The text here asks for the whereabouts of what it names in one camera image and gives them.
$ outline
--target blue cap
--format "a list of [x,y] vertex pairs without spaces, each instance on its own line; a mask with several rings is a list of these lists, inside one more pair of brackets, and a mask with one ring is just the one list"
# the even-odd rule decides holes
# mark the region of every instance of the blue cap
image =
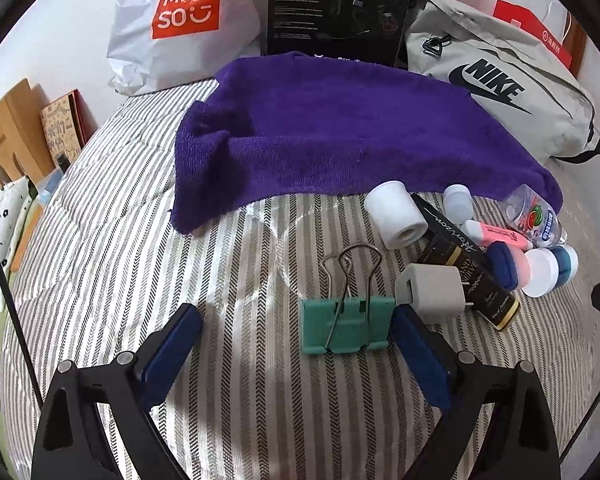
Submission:
[[578,254],[571,246],[558,245],[549,248],[558,260],[558,282],[555,288],[566,285],[578,270]]
[[494,242],[487,249],[491,263],[491,273],[504,290],[510,292],[518,288],[518,271],[509,246],[504,242]]

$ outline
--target binder clip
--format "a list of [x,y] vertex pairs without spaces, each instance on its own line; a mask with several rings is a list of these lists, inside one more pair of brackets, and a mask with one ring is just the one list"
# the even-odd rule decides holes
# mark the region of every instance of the binder clip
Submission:
[[[352,298],[349,273],[353,268],[349,253],[353,249],[367,248],[376,256],[373,269],[366,279],[364,298]],[[339,298],[332,298],[333,277],[326,262],[337,259],[344,273],[345,283]],[[329,280],[327,300],[303,300],[300,311],[302,352],[308,355],[349,354],[366,346],[369,350],[381,350],[388,346],[389,325],[395,308],[394,298],[371,296],[371,282],[380,268],[382,253],[373,245],[357,243],[346,247],[339,254],[325,256],[320,266]]]

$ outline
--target plastic bottle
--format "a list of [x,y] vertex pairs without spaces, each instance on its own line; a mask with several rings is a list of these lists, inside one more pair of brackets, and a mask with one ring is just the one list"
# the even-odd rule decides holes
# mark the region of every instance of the plastic bottle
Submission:
[[565,244],[567,231],[546,200],[526,184],[499,204],[512,229],[525,235],[537,247]]
[[445,216],[454,224],[462,225],[474,218],[474,202],[467,186],[453,184],[445,189],[443,199]]

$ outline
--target small white container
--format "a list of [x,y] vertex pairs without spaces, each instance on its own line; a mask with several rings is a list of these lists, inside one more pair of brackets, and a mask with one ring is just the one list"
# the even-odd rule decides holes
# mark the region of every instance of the small white container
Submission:
[[554,254],[549,249],[539,248],[527,251],[525,256],[531,273],[522,292],[530,298],[540,298],[554,290],[560,273]]
[[442,197],[445,216],[454,224],[462,225],[474,218],[474,202],[467,186],[453,184],[445,189]]
[[390,251],[413,244],[429,229],[404,184],[397,180],[373,188],[365,198],[365,209]]

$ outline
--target nike swoosh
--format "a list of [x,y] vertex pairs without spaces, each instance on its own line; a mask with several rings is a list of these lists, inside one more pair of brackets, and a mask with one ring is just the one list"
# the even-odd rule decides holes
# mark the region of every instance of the nike swoosh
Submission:
[[466,64],[466,65],[462,65],[462,66],[459,66],[458,68],[453,69],[449,73],[449,82],[452,85],[461,86],[463,88],[466,88],[469,92],[471,92],[474,95],[479,95],[480,97],[486,97],[487,99],[491,99],[492,101],[497,101],[504,105],[516,108],[517,110],[522,110],[526,114],[533,115],[531,112],[527,112],[524,108],[521,108],[518,105],[513,104],[511,101],[507,101],[504,97],[501,97],[492,92],[489,92],[488,90],[485,90],[484,88],[480,88],[479,86],[469,83],[462,75],[462,72],[467,67],[468,67],[468,65]]

